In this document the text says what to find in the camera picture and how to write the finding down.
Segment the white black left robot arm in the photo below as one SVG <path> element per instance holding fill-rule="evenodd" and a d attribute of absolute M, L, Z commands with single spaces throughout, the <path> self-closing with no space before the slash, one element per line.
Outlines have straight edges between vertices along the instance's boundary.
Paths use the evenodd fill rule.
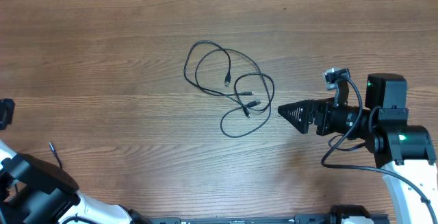
<path fill-rule="evenodd" d="M 17 153 L 1 143 L 2 223 L 150 223 L 135 210 L 79 191 L 60 165 Z"/>

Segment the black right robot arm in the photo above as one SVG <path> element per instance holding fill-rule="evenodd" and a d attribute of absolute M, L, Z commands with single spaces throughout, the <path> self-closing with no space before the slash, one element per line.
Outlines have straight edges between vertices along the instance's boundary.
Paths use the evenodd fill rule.
<path fill-rule="evenodd" d="M 428 130 L 408 124 L 406 79 L 370 74 L 362 96 L 346 69 L 323 77 L 327 89 L 336 91 L 334 97 L 281 105 L 278 113 L 301 134 L 314 124 L 317 135 L 331 136 L 322 166 L 381 174 L 399 223 L 436 223 L 437 155 Z M 374 156 L 375 166 L 327 161 L 334 151 L 361 148 Z"/>

